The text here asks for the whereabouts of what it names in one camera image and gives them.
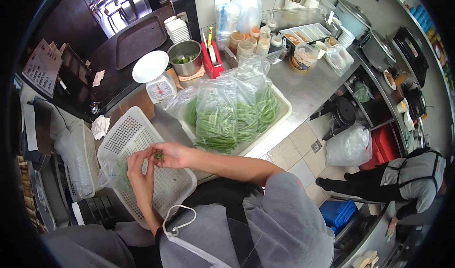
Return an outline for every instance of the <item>chair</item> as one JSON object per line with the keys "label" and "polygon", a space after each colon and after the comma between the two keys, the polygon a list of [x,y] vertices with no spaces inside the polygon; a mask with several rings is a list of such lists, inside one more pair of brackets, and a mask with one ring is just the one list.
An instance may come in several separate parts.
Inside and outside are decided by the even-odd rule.
{"label": "chair", "polygon": [[109,11],[107,8],[105,8],[104,14],[107,15],[107,21],[109,21],[109,25],[111,26],[111,28],[114,32],[115,32],[115,30],[114,30],[114,27],[112,27],[111,21],[115,25],[114,21],[112,20],[112,15],[116,12],[118,12],[118,14],[120,14],[120,16],[123,17],[128,22],[128,19],[125,16],[125,11],[123,10],[121,5],[116,6],[112,11]]}
{"label": "chair", "polygon": [[310,116],[310,121],[329,112],[333,114],[333,117],[335,118],[335,121],[339,127],[334,131],[330,130],[322,138],[324,141],[327,141],[331,137],[338,135],[345,129],[351,127],[355,122],[355,107],[348,99],[344,97],[338,97],[337,99],[324,104],[321,111],[318,111]]}

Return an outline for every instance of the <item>menu sign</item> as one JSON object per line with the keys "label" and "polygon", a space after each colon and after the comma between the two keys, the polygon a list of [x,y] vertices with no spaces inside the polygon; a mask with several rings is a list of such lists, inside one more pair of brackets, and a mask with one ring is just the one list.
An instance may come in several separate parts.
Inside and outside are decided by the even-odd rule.
{"label": "menu sign", "polygon": [[42,39],[31,54],[22,74],[52,98],[61,62],[60,56]]}

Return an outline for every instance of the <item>rice cooker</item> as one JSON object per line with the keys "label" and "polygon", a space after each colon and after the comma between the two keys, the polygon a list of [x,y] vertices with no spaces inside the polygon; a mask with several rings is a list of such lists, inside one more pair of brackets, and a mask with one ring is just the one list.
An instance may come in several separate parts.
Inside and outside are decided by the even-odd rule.
{"label": "rice cooker", "polygon": [[396,63],[395,55],[384,37],[378,32],[370,30],[359,43],[370,64],[378,71],[383,72]]}
{"label": "rice cooker", "polygon": [[334,14],[357,40],[371,29],[371,21],[362,13],[361,8],[347,0],[338,0]]}

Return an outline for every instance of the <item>hand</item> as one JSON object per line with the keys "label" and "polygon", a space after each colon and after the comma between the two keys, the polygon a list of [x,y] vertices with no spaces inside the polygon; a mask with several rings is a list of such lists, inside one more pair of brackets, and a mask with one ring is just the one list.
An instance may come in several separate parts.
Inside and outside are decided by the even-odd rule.
{"label": "hand", "polygon": [[[150,147],[152,148],[151,159],[159,168],[187,168],[189,167],[191,155],[193,155],[194,151],[197,151],[174,142],[150,144]],[[157,151],[163,152],[163,160],[155,160],[154,154]]]}
{"label": "hand", "polygon": [[[128,157],[128,179],[133,187],[136,196],[137,206],[141,211],[151,209],[151,201],[155,186],[153,184],[153,173],[155,163],[152,158],[149,158],[152,148],[149,147],[143,151],[135,152]],[[142,174],[142,165],[144,159],[148,158],[147,174]]]}

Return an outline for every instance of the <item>stainless steel pot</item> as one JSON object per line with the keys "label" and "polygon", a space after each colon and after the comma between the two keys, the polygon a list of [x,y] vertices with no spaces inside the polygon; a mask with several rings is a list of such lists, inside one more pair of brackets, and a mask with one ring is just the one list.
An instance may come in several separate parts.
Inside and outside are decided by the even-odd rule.
{"label": "stainless steel pot", "polygon": [[[169,48],[169,63],[174,68],[175,73],[182,77],[190,77],[199,71],[202,66],[201,50],[201,44],[193,40],[182,41]],[[174,56],[180,58],[185,55],[194,55],[196,58],[185,64],[174,64],[172,62]]]}
{"label": "stainless steel pot", "polygon": [[395,55],[389,44],[378,32],[370,30],[360,42],[360,47],[371,65],[383,72],[396,63]]}

